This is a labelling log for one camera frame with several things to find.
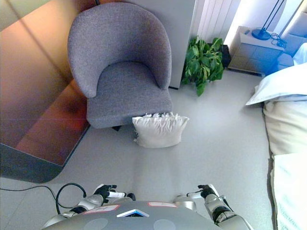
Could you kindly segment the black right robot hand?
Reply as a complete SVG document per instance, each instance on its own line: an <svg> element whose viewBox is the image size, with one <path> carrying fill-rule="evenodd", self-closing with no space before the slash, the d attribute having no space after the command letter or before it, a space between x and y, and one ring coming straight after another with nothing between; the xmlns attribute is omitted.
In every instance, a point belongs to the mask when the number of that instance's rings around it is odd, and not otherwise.
<svg viewBox="0 0 307 230"><path fill-rule="evenodd" d="M187 193L187 197L190 197L192 199L198 199L198 198L205 199L210 194L219 196L218 192L216 191L215 187L212 184L198 185L198 188L199 191Z"/></svg>

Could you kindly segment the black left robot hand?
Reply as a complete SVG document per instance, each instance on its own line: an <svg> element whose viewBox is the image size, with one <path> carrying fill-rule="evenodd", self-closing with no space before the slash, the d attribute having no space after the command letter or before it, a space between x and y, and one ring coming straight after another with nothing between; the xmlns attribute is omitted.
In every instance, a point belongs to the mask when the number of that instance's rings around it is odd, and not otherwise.
<svg viewBox="0 0 307 230"><path fill-rule="evenodd" d="M117 185L115 184L111 184L111 185L101 184L95 189L94 195L100 195L103 199L123 198L127 196L125 192L117 192L116 188L117 188Z"/></svg>

